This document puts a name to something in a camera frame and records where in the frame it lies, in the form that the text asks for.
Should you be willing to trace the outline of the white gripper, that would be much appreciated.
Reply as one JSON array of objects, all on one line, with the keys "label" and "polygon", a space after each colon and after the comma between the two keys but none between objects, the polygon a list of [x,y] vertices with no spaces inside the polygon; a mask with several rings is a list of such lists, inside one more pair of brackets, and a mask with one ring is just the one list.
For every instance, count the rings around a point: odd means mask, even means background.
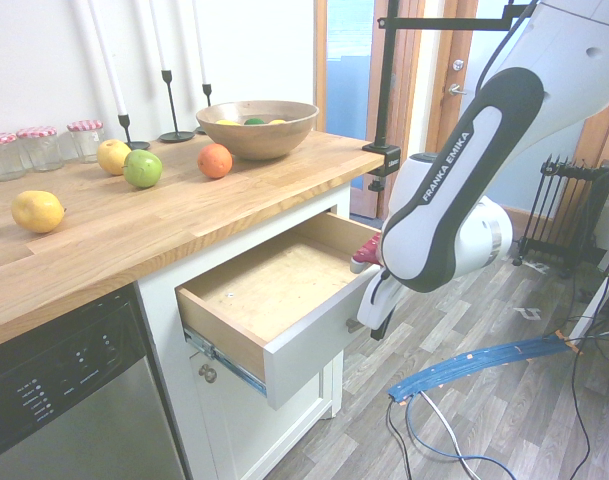
[{"label": "white gripper", "polygon": [[368,283],[357,312],[357,320],[372,329],[372,339],[380,341],[385,337],[392,311],[401,297],[402,284],[381,267]]}]

